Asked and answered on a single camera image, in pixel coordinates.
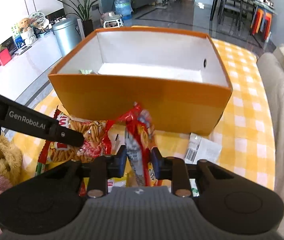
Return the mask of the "red Mimi snack bag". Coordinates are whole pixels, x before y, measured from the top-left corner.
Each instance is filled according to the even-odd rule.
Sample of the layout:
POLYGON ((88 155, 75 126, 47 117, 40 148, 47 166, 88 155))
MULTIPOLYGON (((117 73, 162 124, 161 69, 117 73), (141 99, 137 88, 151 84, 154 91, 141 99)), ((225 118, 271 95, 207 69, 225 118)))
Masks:
POLYGON ((61 110, 56 109, 54 119, 63 128, 73 131, 72 138, 76 140, 76 145, 47 140, 40 152, 35 174, 38 176, 44 173, 46 165, 49 163, 60 163, 69 160, 89 163, 99 156, 111 155, 112 142, 108 136, 109 130, 117 122, 133 120, 141 110, 141 105, 136 104, 116 120, 93 121, 71 118, 61 110))

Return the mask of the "red biscuit snack packet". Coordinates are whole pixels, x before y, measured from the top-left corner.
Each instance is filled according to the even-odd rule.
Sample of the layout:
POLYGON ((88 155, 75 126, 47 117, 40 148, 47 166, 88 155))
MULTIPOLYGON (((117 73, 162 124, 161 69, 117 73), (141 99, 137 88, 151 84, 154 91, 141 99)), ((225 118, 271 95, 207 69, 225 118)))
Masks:
POLYGON ((160 186, 151 162, 151 147, 155 145, 154 125, 150 113, 140 104, 125 116, 125 147, 128 161, 138 186, 160 186))

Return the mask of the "white barcode snack packet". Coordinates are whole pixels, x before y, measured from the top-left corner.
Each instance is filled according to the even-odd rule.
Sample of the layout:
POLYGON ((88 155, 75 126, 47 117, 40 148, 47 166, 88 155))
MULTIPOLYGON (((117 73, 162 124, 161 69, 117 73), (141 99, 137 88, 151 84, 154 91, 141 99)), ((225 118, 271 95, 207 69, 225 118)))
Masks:
POLYGON ((211 163, 216 163, 221 151, 222 146, 218 143, 191 133, 184 161, 186 164, 196 164, 197 161, 205 159, 211 163))

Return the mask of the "yellow plush blanket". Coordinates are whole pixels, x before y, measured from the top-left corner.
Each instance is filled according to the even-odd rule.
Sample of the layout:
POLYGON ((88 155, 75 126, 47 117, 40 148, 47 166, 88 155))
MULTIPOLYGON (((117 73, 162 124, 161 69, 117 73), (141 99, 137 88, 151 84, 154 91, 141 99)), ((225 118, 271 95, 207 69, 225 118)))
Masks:
POLYGON ((7 178, 12 185, 19 183, 22 170, 22 152, 4 134, 0 135, 0 176, 7 178))

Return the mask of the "white low cabinet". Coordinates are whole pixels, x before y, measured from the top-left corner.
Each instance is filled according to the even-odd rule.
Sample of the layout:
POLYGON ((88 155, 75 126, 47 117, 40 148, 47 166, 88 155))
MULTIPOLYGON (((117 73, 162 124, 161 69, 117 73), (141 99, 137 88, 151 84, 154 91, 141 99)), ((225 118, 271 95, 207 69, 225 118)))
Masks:
POLYGON ((61 58, 53 33, 39 38, 26 52, 0 66, 0 95, 16 100, 42 73, 61 58))

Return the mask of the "red box on cabinet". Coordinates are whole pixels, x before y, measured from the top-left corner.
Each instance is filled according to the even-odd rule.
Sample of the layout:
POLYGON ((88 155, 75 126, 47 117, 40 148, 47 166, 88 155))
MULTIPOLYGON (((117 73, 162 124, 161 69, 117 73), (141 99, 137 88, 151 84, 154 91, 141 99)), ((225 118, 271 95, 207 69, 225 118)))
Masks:
POLYGON ((10 52, 7 48, 0 51, 0 66, 5 66, 12 59, 10 52))

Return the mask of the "yellow checkered tablecloth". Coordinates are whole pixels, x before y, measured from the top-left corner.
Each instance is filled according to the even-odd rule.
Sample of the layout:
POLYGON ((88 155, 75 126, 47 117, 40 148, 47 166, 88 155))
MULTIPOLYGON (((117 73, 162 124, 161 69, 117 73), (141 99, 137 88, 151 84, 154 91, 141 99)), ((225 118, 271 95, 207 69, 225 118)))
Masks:
MULTIPOLYGON (((207 137, 222 146, 217 164, 271 190, 275 183, 275 140, 273 123, 256 56, 239 46, 213 38, 233 87, 223 116, 207 137)), ((62 107, 51 84, 46 97, 30 106, 53 117, 62 107)), ((156 143, 163 156, 184 158, 189 135, 156 131, 156 143)), ((35 175, 42 139, 16 133, 13 143, 22 151, 19 183, 35 175)))

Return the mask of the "plush toy on cabinet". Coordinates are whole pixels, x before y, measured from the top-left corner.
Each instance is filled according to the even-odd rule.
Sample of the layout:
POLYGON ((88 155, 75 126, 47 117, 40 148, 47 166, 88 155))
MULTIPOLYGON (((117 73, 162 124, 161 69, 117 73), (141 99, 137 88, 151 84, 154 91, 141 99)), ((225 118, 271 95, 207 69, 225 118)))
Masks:
POLYGON ((19 28, 19 33, 24 33, 26 31, 29 31, 30 29, 32 29, 30 19, 29 18, 23 18, 18 23, 18 28, 19 28))

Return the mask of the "orange cardboard box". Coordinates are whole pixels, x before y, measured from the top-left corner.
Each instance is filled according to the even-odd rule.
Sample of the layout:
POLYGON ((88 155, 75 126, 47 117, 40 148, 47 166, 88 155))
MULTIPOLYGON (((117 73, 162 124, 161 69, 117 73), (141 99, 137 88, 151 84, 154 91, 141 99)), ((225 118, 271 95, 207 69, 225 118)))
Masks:
POLYGON ((233 91, 208 34, 147 26, 95 30, 48 77, 78 118, 115 119, 139 103, 156 129, 200 135, 213 131, 233 91))

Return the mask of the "green white snack packet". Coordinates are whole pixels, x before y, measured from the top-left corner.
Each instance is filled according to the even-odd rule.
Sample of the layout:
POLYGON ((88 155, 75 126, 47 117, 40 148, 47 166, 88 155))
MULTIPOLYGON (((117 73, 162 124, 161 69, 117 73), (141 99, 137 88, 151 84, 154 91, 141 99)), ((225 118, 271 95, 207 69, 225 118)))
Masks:
POLYGON ((90 75, 90 74, 94 74, 93 70, 86 70, 86 69, 81 69, 79 70, 79 72, 83 75, 90 75))

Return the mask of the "grey metal trash can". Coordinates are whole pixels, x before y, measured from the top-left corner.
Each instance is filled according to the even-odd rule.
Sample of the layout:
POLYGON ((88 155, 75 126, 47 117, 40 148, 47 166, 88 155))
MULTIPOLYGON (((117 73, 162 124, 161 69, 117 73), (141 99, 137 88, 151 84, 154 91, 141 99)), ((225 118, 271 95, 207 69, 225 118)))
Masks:
POLYGON ((53 25, 53 33, 57 40, 61 55, 65 56, 80 42, 80 29, 75 17, 66 18, 53 25))

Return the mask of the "potted green plant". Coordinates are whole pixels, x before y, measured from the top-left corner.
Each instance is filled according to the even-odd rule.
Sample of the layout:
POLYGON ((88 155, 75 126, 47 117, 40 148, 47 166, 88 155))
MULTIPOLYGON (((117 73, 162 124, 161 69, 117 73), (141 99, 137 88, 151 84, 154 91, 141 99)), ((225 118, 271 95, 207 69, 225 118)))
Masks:
POLYGON ((73 12, 70 14, 76 15, 82 23, 84 36, 87 37, 94 31, 93 21, 91 19, 91 11, 94 5, 97 5, 99 0, 56 0, 63 5, 71 8, 73 12))

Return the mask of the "small white round stool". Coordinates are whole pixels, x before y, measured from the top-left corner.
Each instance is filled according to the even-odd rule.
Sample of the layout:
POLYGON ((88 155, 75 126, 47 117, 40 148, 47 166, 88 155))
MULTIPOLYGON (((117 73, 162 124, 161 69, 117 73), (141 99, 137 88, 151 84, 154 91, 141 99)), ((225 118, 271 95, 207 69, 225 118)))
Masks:
POLYGON ((100 17, 100 23, 103 28, 120 28, 124 25, 122 16, 115 14, 114 11, 103 13, 100 17))

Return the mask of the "blue water jug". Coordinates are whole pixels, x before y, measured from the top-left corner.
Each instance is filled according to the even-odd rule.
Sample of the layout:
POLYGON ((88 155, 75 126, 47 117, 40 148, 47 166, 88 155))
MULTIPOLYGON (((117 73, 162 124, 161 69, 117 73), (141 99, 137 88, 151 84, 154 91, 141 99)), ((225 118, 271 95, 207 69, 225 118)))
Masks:
POLYGON ((131 0, 115 0, 114 7, 116 14, 121 15, 123 20, 132 18, 131 0))

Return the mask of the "stacked orange stools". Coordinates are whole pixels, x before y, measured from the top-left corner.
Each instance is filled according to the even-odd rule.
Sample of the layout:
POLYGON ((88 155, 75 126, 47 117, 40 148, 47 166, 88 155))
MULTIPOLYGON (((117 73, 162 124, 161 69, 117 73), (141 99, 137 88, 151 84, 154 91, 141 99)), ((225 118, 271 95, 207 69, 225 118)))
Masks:
POLYGON ((267 10, 257 8, 255 10, 252 23, 250 25, 251 35, 262 33, 262 41, 266 42, 270 38, 271 33, 271 23, 273 14, 267 10))

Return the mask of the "dark dining chair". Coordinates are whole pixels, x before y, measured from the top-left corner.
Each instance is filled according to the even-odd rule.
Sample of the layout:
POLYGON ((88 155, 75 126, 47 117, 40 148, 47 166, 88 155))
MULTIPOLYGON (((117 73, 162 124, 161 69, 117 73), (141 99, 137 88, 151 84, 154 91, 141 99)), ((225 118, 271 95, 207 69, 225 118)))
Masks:
POLYGON ((221 0, 218 13, 218 23, 220 24, 222 22, 224 10, 230 10, 233 13, 237 13, 236 25, 238 30, 240 30, 243 14, 243 4, 244 0, 221 0))

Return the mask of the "dining table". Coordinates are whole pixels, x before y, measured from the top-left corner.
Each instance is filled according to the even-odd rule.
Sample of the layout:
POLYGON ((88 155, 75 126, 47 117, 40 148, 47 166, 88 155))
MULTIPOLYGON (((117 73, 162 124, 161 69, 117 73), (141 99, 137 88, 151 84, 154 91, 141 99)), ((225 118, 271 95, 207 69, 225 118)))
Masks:
MULTIPOLYGON (((277 12, 275 11, 275 9, 273 7, 267 5, 264 2, 261 2, 260 0, 244 0, 244 1, 248 5, 253 5, 254 4, 257 8, 261 8, 264 12, 268 12, 268 13, 271 13, 273 15, 277 14, 277 12)), ((216 11, 217 3, 218 3, 218 0, 213 0, 211 11, 210 11, 210 22, 214 18, 214 13, 216 11)))

